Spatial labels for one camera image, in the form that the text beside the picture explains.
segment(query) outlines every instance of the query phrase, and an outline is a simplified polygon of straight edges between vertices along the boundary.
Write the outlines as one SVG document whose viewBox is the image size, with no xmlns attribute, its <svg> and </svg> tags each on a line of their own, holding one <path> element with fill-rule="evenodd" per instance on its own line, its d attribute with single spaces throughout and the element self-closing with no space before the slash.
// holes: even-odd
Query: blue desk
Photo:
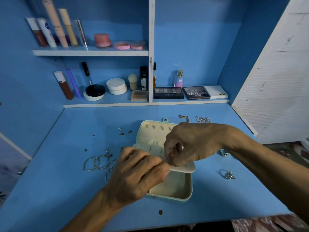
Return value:
<svg viewBox="0 0 309 232">
<path fill-rule="evenodd" d="M 105 185 L 106 170 L 82 171 L 88 157 L 108 148 L 117 158 L 120 147 L 135 144 L 142 121 L 185 121 L 178 114 L 189 116 L 190 122 L 196 122 L 195 116 L 209 117 L 213 123 L 236 126 L 253 137 L 228 104 L 66 108 L 0 210 L 0 231 L 60 230 Z M 214 154 L 195 164 L 193 195 L 186 203 L 143 198 L 123 208 L 104 231 L 290 212 L 232 156 Z M 224 179 L 222 169 L 232 171 L 236 179 Z"/>
</svg>

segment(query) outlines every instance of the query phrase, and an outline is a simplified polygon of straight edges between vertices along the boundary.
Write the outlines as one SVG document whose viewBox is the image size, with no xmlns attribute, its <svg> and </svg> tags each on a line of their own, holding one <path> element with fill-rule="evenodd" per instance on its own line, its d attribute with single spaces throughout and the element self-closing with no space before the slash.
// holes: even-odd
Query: hand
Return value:
<svg viewBox="0 0 309 232">
<path fill-rule="evenodd" d="M 241 133 L 239 129 L 224 124 L 180 123 L 166 136 L 165 157 L 171 165 L 180 167 L 230 147 L 233 137 Z"/>
<path fill-rule="evenodd" d="M 160 157 L 134 147 L 125 147 L 103 188 L 107 202 L 120 209 L 141 199 L 152 187 L 165 181 L 170 166 Z"/>
</svg>

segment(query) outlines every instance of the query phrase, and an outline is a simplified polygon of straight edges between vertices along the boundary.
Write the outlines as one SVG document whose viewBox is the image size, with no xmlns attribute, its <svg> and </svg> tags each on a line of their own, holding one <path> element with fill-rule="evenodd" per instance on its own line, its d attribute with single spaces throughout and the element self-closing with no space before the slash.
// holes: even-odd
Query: open jewelry box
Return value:
<svg viewBox="0 0 309 232">
<path fill-rule="evenodd" d="M 133 146 L 149 152 L 153 156 L 160 156 L 167 161 L 164 155 L 166 135 L 177 124 L 146 120 L 141 123 Z M 182 167 L 170 168 L 165 182 L 151 188 L 147 195 L 185 202 L 192 195 L 192 172 L 195 171 L 194 162 Z"/>
</svg>

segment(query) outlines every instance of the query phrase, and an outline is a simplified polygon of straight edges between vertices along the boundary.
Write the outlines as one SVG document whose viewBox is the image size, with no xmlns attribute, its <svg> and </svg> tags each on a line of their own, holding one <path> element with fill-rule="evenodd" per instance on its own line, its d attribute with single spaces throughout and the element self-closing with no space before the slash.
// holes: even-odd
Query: purple pen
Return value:
<svg viewBox="0 0 309 232">
<path fill-rule="evenodd" d="M 72 85 L 73 85 L 73 87 L 74 87 L 74 89 L 75 89 L 75 92 L 76 92 L 77 97 L 78 97 L 78 98 L 82 98 L 82 96 L 80 95 L 79 90 L 78 90 L 78 88 L 77 88 L 77 84 L 76 84 L 76 82 L 75 82 L 75 80 L 74 80 L 74 77 L 73 77 L 73 74 L 72 74 L 71 70 L 70 70 L 70 69 L 67 69 L 66 72 L 67 72 L 68 75 L 69 75 L 70 81 L 71 81 L 71 83 L 72 83 Z"/>
</svg>

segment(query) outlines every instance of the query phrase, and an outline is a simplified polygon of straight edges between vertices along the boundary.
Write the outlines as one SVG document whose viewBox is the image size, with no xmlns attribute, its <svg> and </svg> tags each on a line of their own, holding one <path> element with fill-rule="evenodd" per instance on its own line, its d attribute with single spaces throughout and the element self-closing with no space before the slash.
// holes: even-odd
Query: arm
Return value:
<svg viewBox="0 0 309 232">
<path fill-rule="evenodd" d="M 269 150 L 241 130 L 223 124 L 180 123 L 167 135 L 164 145 L 167 160 L 175 166 L 227 150 L 289 210 L 309 223 L 309 169 Z"/>
<path fill-rule="evenodd" d="M 101 231 L 124 206 L 164 182 L 169 168 L 160 157 L 125 147 L 108 184 L 60 232 Z"/>
</svg>

